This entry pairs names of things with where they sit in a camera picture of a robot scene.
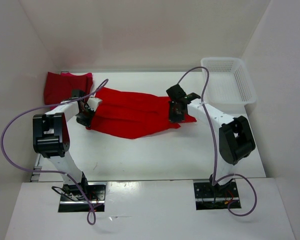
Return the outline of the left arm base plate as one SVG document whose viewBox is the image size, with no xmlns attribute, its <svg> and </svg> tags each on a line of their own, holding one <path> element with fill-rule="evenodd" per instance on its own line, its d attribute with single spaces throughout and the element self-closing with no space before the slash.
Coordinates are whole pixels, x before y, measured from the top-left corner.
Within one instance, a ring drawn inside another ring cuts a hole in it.
<svg viewBox="0 0 300 240">
<path fill-rule="evenodd" d="M 59 213 L 80 213 L 88 212 L 90 207 L 83 197 L 82 193 L 76 188 L 71 189 L 67 185 L 62 187 L 52 186 L 58 195 L 59 200 Z M 92 204 L 95 212 L 104 212 L 105 199 L 106 199 L 106 184 L 105 183 L 89 183 L 86 188 L 85 195 Z"/>
</svg>

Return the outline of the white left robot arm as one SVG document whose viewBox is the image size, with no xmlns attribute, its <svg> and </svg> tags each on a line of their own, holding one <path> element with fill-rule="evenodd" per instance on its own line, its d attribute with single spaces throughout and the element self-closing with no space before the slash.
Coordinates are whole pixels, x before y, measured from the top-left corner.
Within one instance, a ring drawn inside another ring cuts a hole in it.
<svg viewBox="0 0 300 240">
<path fill-rule="evenodd" d="M 85 92 L 75 89 L 71 97 L 63 100 L 60 105 L 45 114 L 36 114 L 32 118 L 33 149 L 36 153 L 64 172 L 62 191 L 66 198 L 71 195 L 84 200 L 92 195 L 85 174 L 77 167 L 70 149 L 70 135 L 67 122 L 76 117 L 76 122 L 90 128 L 93 117 L 102 100 L 87 97 Z"/>
</svg>

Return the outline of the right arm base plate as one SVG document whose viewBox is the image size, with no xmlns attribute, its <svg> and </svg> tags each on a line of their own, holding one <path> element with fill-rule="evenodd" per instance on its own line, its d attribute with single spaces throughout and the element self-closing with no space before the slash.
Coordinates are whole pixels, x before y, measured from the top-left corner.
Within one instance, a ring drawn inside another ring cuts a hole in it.
<svg viewBox="0 0 300 240">
<path fill-rule="evenodd" d="M 193 182 L 196 210 L 240 209 L 240 197 L 236 182 L 231 179 L 225 185 L 212 186 L 209 180 Z"/>
</svg>

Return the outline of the dark red t shirt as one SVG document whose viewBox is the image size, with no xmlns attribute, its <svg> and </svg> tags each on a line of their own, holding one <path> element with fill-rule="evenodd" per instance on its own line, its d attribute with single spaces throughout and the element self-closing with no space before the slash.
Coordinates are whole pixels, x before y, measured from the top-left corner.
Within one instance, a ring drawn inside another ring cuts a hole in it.
<svg viewBox="0 0 300 240">
<path fill-rule="evenodd" d="M 72 90 L 81 90 L 87 95 L 90 93 L 92 85 L 92 73 L 74 75 L 48 72 L 43 91 L 44 103 L 45 105 L 59 104 L 71 97 Z"/>
</svg>

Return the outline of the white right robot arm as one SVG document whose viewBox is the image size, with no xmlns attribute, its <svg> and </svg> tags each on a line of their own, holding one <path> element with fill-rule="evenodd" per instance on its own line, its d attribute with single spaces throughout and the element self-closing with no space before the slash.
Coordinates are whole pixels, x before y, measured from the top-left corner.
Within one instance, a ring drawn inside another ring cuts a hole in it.
<svg viewBox="0 0 300 240">
<path fill-rule="evenodd" d="M 169 97 L 168 119 L 182 123 L 186 116 L 194 117 L 210 127 L 214 148 L 213 172 L 209 178 L 209 191 L 219 197 L 236 175 L 233 167 L 256 148 L 249 121 L 235 117 L 202 102 L 196 93 L 186 94 L 179 84 L 166 90 Z"/>
</svg>

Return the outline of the bright red t shirt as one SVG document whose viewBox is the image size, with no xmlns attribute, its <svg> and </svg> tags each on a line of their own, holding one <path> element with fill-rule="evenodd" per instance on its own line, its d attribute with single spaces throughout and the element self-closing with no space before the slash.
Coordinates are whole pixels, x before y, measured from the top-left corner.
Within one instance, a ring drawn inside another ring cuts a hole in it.
<svg viewBox="0 0 300 240">
<path fill-rule="evenodd" d="M 96 97 L 102 103 L 87 130 L 125 139 L 137 139 L 181 127 L 180 123 L 169 121 L 168 96 L 104 87 L 96 93 Z"/>
</svg>

